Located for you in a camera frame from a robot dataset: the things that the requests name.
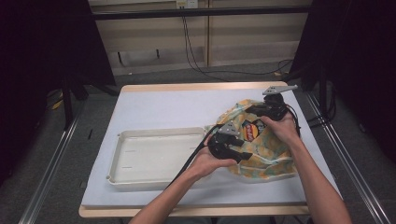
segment logo on bag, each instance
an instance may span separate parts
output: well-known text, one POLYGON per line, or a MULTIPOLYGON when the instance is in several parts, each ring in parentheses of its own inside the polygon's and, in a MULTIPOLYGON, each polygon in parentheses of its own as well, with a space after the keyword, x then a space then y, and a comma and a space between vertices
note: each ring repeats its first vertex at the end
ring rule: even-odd
POLYGON ((260 133, 262 133, 265 128, 265 124, 260 119, 256 119, 253 122, 245 120, 242 123, 242 128, 245 141, 251 142, 256 139, 260 133))

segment person's right hand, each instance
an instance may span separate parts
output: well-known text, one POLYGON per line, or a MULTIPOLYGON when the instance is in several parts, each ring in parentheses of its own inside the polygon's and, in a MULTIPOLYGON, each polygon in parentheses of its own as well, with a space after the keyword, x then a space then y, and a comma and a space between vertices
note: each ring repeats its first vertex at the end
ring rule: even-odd
POLYGON ((296 139, 300 139, 296 131, 293 116, 289 112, 280 121, 274 121, 265 116, 262 116, 261 120, 272 129, 282 142, 287 145, 296 141, 296 139))

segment table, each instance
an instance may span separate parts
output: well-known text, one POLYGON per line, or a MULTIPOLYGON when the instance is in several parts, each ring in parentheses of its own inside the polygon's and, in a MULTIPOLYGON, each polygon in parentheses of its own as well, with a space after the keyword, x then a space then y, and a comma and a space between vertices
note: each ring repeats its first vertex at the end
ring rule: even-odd
MULTIPOLYGON (((236 82, 123 87, 98 157, 92 167, 88 187, 79 208, 79 214, 82 217, 132 217, 144 204, 161 193, 160 191, 126 192, 109 187, 105 179, 106 169, 110 164, 108 155, 111 154, 111 146, 113 146, 114 136, 117 133, 131 129, 182 128, 207 125, 209 124, 208 122, 215 122, 216 118, 222 112, 225 112, 225 109, 232 107, 241 100, 236 99, 237 97, 251 96, 252 99, 260 100, 262 99, 261 93, 266 88, 285 85, 286 83, 284 82, 236 82), (140 101, 143 98, 145 103, 142 105, 140 101), (187 108, 184 111, 190 111, 192 114, 183 113, 183 109, 180 106, 178 109, 181 109, 182 113, 177 113, 178 111, 171 109, 178 106, 178 104, 186 104, 184 106, 187 108), (162 106, 164 105, 168 105, 169 108, 163 109, 162 106), (196 119, 191 119, 193 113, 195 113, 194 111, 199 111, 201 115, 205 114, 206 116, 195 116, 194 118, 196 119), (165 113, 169 118, 169 122, 162 122, 161 118, 158 117, 159 112, 165 113)), ((285 102, 296 110, 300 126, 302 127, 302 139, 312 157, 322 173, 338 190, 294 94, 292 91, 283 92, 282 94, 285 102)), ((209 181, 212 181, 212 179, 215 183, 219 179, 224 181, 224 172, 227 171, 215 171, 209 181)), ((222 190, 232 193, 221 194, 218 189, 214 188, 189 190, 170 216, 219 217, 309 214, 304 191, 298 176, 260 183, 255 186, 244 183, 232 183, 231 187, 226 187, 222 190), (257 190, 251 190, 255 188, 260 188, 267 194, 261 194, 262 197, 257 197, 257 190), (243 192, 243 197, 233 191, 236 189, 246 189, 243 192), (210 197, 203 198, 203 195, 210 195, 210 197)))

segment white tray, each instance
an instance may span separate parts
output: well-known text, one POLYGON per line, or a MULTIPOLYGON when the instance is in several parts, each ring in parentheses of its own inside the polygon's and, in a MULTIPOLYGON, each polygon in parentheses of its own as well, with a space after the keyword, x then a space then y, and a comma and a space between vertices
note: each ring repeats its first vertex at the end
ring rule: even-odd
POLYGON ((164 189, 204 136, 203 128, 122 132, 106 178, 122 189, 164 189))

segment black metal bar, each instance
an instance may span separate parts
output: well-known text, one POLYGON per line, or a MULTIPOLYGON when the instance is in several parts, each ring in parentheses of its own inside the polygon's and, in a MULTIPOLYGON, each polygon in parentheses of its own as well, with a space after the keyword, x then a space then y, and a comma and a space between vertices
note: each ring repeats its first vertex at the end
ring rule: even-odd
POLYGON ((287 13, 307 13, 314 11, 323 12, 325 10, 329 10, 329 8, 311 7, 311 6, 188 8, 188 9, 166 9, 166 10, 145 10, 145 11, 125 11, 125 12, 95 12, 90 15, 90 18, 97 21, 105 21, 105 20, 171 18, 171 17, 287 14, 287 13))

